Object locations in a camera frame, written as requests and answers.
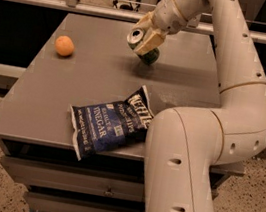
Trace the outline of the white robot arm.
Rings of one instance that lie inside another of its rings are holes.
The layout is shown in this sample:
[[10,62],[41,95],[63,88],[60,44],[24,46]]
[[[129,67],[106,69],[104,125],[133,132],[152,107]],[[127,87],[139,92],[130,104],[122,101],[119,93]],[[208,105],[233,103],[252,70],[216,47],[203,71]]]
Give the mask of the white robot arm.
[[138,56],[210,6],[221,104],[158,113],[146,134],[145,212],[214,212],[209,170],[266,147],[266,76],[238,0],[161,0],[136,28]]

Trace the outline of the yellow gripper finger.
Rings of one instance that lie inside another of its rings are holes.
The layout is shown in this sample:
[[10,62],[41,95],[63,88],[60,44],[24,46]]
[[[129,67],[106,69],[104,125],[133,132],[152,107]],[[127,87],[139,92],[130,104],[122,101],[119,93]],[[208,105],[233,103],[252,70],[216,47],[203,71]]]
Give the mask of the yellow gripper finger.
[[141,29],[147,31],[153,26],[153,12],[146,13],[139,21],[133,26],[133,29]]
[[160,28],[155,29],[154,27],[151,27],[147,31],[143,31],[143,33],[144,36],[142,37],[141,42],[138,43],[134,49],[134,52],[140,56],[145,55],[149,51],[157,48],[163,44],[164,40],[166,39],[165,31],[162,31]]

